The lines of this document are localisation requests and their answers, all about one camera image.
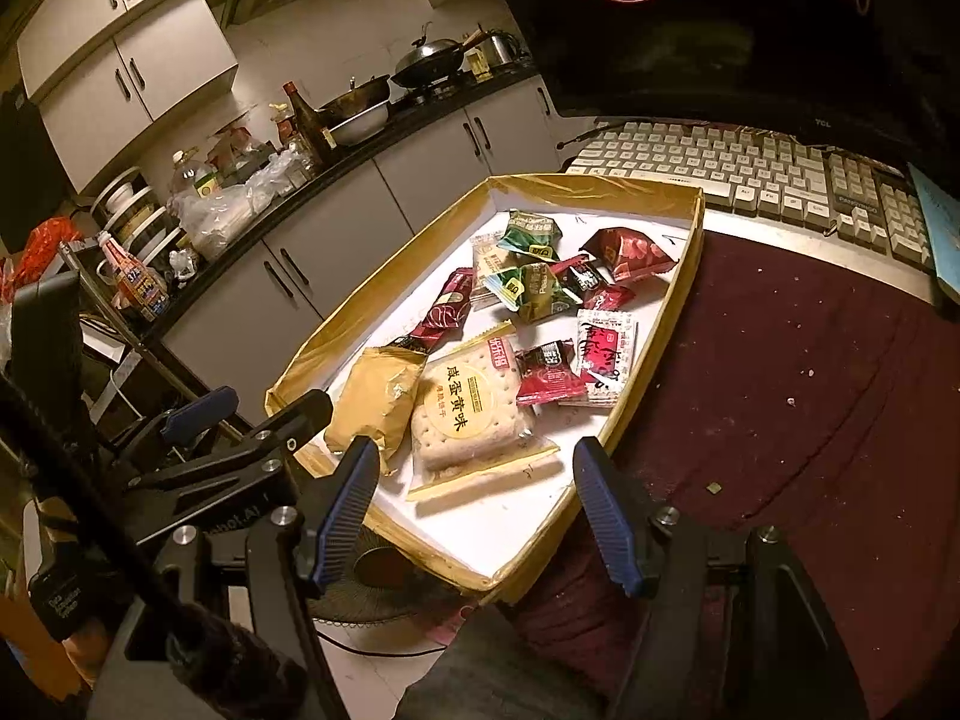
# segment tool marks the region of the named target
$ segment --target kitchen wall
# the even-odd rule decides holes
[[[152,186],[165,195],[174,151],[204,148],[209,135],[241,113],[248,112],[246,124],[254,136],[277,143],[269,103],[286,100],[281,88],[285,81],[294,81],[304,98],[319,107],[347,92],[351,76],[359,85],[371,76],[392,74],[428,21],[428,40],[459,40],[477,22],[520,34],[503,0],[452,0],[440,8],[428,0],[295,1],[228,28],[227,40],[240,64],[232,94],[162,129],[131,164],[140,165]],[[402,96],[400,87],[392,88],[392,98]]]

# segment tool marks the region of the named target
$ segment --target computer monitor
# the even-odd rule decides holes
[[[747,124],[958,183],[958,0],[506,1],[562,114]]]

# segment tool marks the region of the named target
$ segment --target red snack bag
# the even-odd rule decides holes
[[[606,265],[617,283],[665,274],[677,264],[645,234],[627,227],[597,230],[582,249]]]
[[[443,341],[443,336],[448,330],[464,326],[470,310],[472,290],[473,270],[458,268],[453,271],[422,322],[407,335],[391,341],[389,346],[400,346],[429,354],[440,341]]]
[[[573,375],[573,341],[550,341],[543,346],[517,352],[520,368],[518,406],[550,403],[564,398],[585,396],[587,383]]]
[[[615,311],[634,297],[627,287],[608,283],[588,254],[578,254],[563,260],[550,269],[565,288],[573,292],[587,309]]]

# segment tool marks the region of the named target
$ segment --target plastic bag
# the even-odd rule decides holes
[[[4,279],[3,300],[13,300],[13,293],[27,284],[40,281],[43,271],[56,257],[56,248],[61,241],[83,240],[83,233],[66,217],[51,217],[38,224],[27,238],[20,265],[13,276]]]
[[[520,367],[512,333],[504,322],[427,365],[410,423],[414,479],[408,499],[444,494],[469,475],[557,451],[536,435],[533,410],[517,405]]]

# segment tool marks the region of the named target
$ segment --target wok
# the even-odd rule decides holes
[[[479,29],[464,43],[448,38],[428,43],[426,28],[429,25],[429,22],[424,25],[424,34],[411,44],[414,50],[397,62],[394,77],[391,79],[397,86],[421,89],[434,81],[445,79],[460,69],[464,62],[464,52],[488,38],[488,34]]]

